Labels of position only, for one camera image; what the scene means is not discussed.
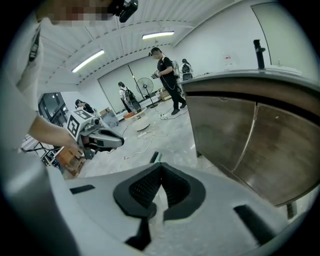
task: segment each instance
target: black pants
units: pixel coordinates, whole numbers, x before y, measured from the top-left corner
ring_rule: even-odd
[[[175,110],[179,109],[179,103],[185,104],[186,101],[184,98],[182,98],[179,93],[178,93],[178,85],[170,85],[172,89],[170,89],[168,86],[165,86],[166,90],[168,91],[168,93],[170,94],[170,96],[172,97],[172,101],[173,101],[173,108]]]

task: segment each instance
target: white ceiling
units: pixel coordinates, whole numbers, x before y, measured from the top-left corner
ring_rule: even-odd
[[[155,46],[175,46],[206,19],[236,2],[239,0],[139,0],[138,10],[126,23],[114,17],[89,27],[53,26],[45,20],[41,27],[44,58],[39,88],[42,93],[54,92],[54,87],[59,91],[75,88],[119,59],[129,60],[128,56]],[[159,31],[175,34],[142,40],[143,34]],[[71,72],[100,49],[105,54],[77,73]]]

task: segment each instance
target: person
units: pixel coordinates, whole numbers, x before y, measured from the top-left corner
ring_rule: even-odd
[[[76,107],[76,108],[81,108],[81,107],[83,107],[83,110],[84,110],[84,111],[87,111],[89,114],[92,114],[92,115],[95,114],[95,111],[92,109],[92,107],[91,107],[88,103],[83,102],[83,101],[81,101],[80,99],[77,99],[77,100],[75,101],[75,107]]]
[[[191,77],[190,78],[193,78],[193,75],[194,75],[194,71],[191,67],[191,64],[187,61],[187,59],[183,59],[182,60],[182,65],[181,65],[181,70],[180,72],[182,73],[182,77],[185,73],[190,73],[191,74]]]
[[[120,98],[125,102],[125,104],[130,108],[132,112],[135,110],[140,110],[141,106],[136,100],[134,94],[125,86],[123,82],[118,83]]]
[[[49,18],[53,25],[59,23],[84,20],[86,14],[102,15],[113,0],[47,0],[42,3],[16,33],[8,52],[3,58],[0,68],[0,102],[18,118],[11,118],[9,111],[1,111],[1,120],[12,120],[16,129],[15,136],[11,126],[1,130],[1,146],[19,148],[26,134],[39,142],[54,146],[78,148],[76,141],[62,127],[51,124],[38,111],[38,76],[43,63],[43,45],[40,38],[41,22]]]
[[[171,95],[173,101],[173,112],[171,115],[176,115],[180,109],[186,107],[187,103],[184,98],[178,94],[178,81],[174,73],[174,67],[171,60],[168,57],[163,56],[162,51],[158,47],[154,47],[151,50],[151,55],[158,61],[157,69],[159,73],[156,74],[160,78],[163,87]]]

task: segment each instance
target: ceiling light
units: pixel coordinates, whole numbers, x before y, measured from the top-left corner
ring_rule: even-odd
[[[79,69],[83,68],[85,65],[87,65],[90,61],[94,60],[95,58],[99,57],[100,55],[104,54],[104,50],[100,50],[91,57],[87,58],[84,62],[82,62],[80,65],[76,66],[72,72],[76,73]]]
[[[157,32],[151,34],[144,34],[142,39],[149,39],[149,38],[156,38],[156,37],[164,37],[164,36],[172,36],[175,32],[174,31],[165,31],[165,32]]]

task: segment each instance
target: electric fan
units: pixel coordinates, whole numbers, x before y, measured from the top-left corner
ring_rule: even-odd
[[[138,82],[136,82],[137,86],[137,91],[140,91],[143,95],[148,95],[151,102],[152,106],[150,107],[151,109],[155,108],[158,104],[154,104],[154,102],[151,99],[150,93],[154,90],[154,83],[147,77],[140,78]]]

